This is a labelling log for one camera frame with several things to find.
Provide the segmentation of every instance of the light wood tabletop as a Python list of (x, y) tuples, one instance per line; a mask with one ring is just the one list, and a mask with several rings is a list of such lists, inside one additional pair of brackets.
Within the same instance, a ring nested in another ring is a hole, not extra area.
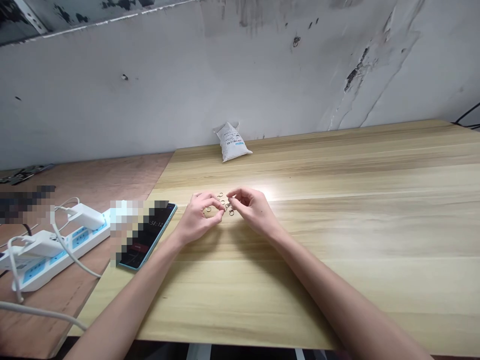
[[(246, 144), (252, 155), (226, 163), (218, 145), (174, 153), (149, 196), (178, 205), (165, 235), (194, 192), (258, 189), (296, 240), (432, 354), (480, 356), (480, 134), (426, 120)], [(79, 319), (91, 324), (132, 276), (109, 266)], [(138, 339), (339, 346), (236, 212), (180, 253)]]

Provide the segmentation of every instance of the white wall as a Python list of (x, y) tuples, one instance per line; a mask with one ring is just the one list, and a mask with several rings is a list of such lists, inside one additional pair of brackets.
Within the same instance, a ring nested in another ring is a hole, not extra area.
[(6, 45), (0, 169), (215, 144), (225, 121), (245, 140), (454, 121), (480, 100), (478, 14), (476, 0), (190, 1)]

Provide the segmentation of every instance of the wood grain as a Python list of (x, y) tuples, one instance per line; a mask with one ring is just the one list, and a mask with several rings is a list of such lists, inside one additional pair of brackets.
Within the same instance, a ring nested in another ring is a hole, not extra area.
[[(177, 150), (149, 199), (261, 190), (284, 227), (432, 354), (480, 356), (480, 135), (439, 120)], [(91, 323), (133, 275), (108, 267)], [(77, 329), (71, 334), (78, 335)], [(178, 256), (139, 339), (339, 346), (278, 254), (236, 213)]]
[[(154, 154), (61, 164), (21, 185), (3, 185), (0, 191), (32, 191), (37, 185), (55, 185), (53, 203), (59, 205), (76, 196), (82, 203), (104, 212), (110, 208), (112, 200), (146, 200), (171, 156), (171, 153)], [(67, 216), (59, 211), (56, 221), (60, 227), (67, 221)], [(62, 233), (67, 235), (78, 227), (71, 223)], [(42, 229), (52, 231), (47, 220), (43, 220), (33, 232)], [(18, 224), (0, 226), (0, 244), (24, 231)], [(81, 261), (101, 274), (109, 263), (110, 252), (111, 241), (107, 239)], [(10, 273), (0, 278), (1, 301), (16, 302), (12, 281)], [(24, 305), (76, 317), (97, 282), (98, 279), (72, 264), (38, 291), (24, 293)], [(70, 327), (66, 321), (0, 310), (0, 355), (51, 358), (62, 345)]]

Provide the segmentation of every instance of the hand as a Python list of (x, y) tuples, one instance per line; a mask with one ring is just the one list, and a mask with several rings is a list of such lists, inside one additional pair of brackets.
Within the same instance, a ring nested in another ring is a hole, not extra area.
[(263, 192), (239, 187), (226, 196), (232, 209), (237, 210), (258, 234), (270, 238), (279, 231), (283, 231)]
[[(210, 206), (216, 207), (219, 212), (213, 217), (206, 218), (204, 209)], [(173, 233), (183, 245), (186, 245), (201, 238), (210, 228), (221, 223), (224, 213), (225, 207), (214, 194), (211, 192), (194, 193)]]

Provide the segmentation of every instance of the white cable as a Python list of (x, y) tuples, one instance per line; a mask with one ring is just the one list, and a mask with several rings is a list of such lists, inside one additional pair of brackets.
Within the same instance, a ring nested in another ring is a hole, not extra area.
[(10, 257), (11, 272), (13, 273), (13, 280), (15, 281), (16, 300), (18, 301), (19, 304), (21, 304), (24, 302), (24, 298), (22, 297), (22, 291), (20, 290), (20, 278), (17, 272), (17, 264), (15, 264), (15, 256), (12, 249), (12, 242), (19, 238), (21, 239), (22, 237), (21, 236), (12, 237), (10, 240), (8, 240), (7, 246), (8, 246), (8, 255)]
[(74, 318), (72, 316), (68, 316), (68, 315), (62, 314), (60, 312), (41, 310), (41, 309), (37, 309), (37, 308), (34, 308), (34, 307), (18, 305), (18, 304), (14, 304), (14, 303), (11, 303), (11, 302), (5, 302), (5, 301), (0, 301), (0, 309), (14, 311), (14, 312), (18, 312), (18, 313), (38, 315), (38, 316), (44, 316), (44, 317), (48, 317), (48, 318), (56, 318), (56, 319), (66, 320), (66, 321), (71, 322), (72, 324), (78, 326), (83, 331), (87, 330), (87, 326), (85, 326), (85, 324), (78, 321), (76, 318)]
[(56, 238), (58, 239), (58, 242), (63, 246), (63, 249), (66, 251), (66, 253), (68, 254), (68, 256), (71, 257), (71, 259), (73, 260), (74, 263), (76, 263), (79, 267), (81, 267), (83, 270), (85, 270), (87, 273), (97, 277), (97, 278), (101, 278), (102, 275), (99, 275), (97, 274), (96, 272), (93, 272), (92, 270), (90, 270), (88, 267), (86, 267), (85, 265), (83, 265), (79, 259), (77, 259), (75, 257), (75, 255), (70, 251), (70, 249), (68, 248), (67, 244), (64, 242), (64, 239), (62, 238), (62, 235), (60, 234), (60, 231), (57, 227), (57, 224), (55, 223), (55, 213), (53, 214), (53, 223), (51, 224), (51, 226), (53, 227), (53, 231), (55, 232), (55, 235), (56, 235)]
[[(69, 198), (67, 201), (64, 201), (64, 202), (61, 203), (59, 206), (62, 207), (62, 206), (65, 205), (65, 204), (71, 203), (72, 200), (76, 200), (76, 203), (77, 203), (77, 204), (80, 204), (80, 199), (79, 199), (78, 197), (74, 196), (74, 197)], [(68, 224), (70, 224), (70, 221), (67, 221), (66, 224), (63, 225), (58, 231), (62, 231)], [(30, 228), (30, 230), (35, 229), (38, 225), (40, 225), (40, 224), (36, 224), (36, 225), (32, 226), (32, 227)], [(25, 235), (27, 235), (27, 234), (28, 234), (28, 231), (24, 232), (24, 233), (23, 233), (22, 235), (20, 235), (20, 236), (25, 236)]]

